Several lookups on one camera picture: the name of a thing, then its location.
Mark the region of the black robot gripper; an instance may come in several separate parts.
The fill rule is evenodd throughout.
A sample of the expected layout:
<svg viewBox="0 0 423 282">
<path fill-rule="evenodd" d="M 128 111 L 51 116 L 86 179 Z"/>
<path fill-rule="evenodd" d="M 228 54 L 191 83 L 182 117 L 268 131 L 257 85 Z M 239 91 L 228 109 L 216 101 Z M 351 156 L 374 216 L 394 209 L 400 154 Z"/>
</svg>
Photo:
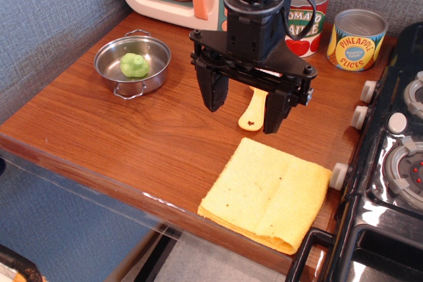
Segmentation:
<svg viewBox="0 0 423 282">
<path fill-rule="evenodd" d="M 291 0 L 223 0 L 227 30 L 193 30 L 191 54 L 204 105 L 217 111 L 225 102 L 229 80 L 246 85 L 272 84 L 266 97 L 265 134 L 277 133 L 291 106 L 309 103 L 317 70 L 286 44 Z"/>
</svg>

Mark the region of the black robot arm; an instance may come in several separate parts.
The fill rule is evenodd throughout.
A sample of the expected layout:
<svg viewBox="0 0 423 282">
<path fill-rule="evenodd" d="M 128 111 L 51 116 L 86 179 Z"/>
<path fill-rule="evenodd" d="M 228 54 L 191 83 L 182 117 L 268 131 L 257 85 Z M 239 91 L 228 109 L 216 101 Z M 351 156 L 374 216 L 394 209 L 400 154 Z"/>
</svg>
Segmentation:
<svg viewBox="0 0 423 282">
<path fill-rule="evenodd" d="M 311 5 L 315 0 L 308 0 Z M 276 133 L 290 110 L 306 105 L 317 70 L 287 46 L 291 0 L 223 0 L 227 30 L 193 30 L 191 54 L 197 82 L 208 110 L 218 110 L 227 98 L 229 80 L 267 93 L 266 134 Z"/>
</svg>

